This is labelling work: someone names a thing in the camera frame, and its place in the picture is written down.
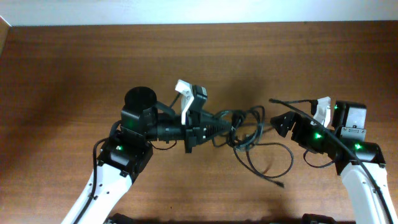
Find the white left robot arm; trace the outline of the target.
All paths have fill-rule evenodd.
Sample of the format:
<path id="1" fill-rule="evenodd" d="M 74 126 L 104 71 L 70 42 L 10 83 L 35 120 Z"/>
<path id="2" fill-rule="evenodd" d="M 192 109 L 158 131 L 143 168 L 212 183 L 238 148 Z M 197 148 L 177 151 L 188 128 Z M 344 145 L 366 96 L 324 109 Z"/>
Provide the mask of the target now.
<path id="1" fill-rule="evenodd" d="M 121 119 L 93 147 L 93 171 L 64 223 L 103 223 L 151 159 L 152 142 L 183 141 L 185 152 L 231 130 L 231 123 L 203 110 L 207 94 L 198 85 L 179 83 L 177 114 L 155 92 L 138 86 L 124 98 Z"/>

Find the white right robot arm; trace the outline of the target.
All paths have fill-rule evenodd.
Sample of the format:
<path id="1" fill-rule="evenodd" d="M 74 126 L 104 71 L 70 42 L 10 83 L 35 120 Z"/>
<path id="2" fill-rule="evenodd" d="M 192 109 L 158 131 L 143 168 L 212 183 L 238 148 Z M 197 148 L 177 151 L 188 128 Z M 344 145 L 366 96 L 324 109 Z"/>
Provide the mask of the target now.
<path id="1" fill-rule="evenodd" d="M 337 101 L 326 96 L 310 100 L 311 113 L 296 108 L 294 101 L 270 99 L 290 108 L 271 118 L 271 125 L 306 152 L 327 154 L 348 192 L 356 223 L 397 223 L 387 184 L 386 161 L 381 148 L 365 140 L 367 108 L 364 104 Z"/>

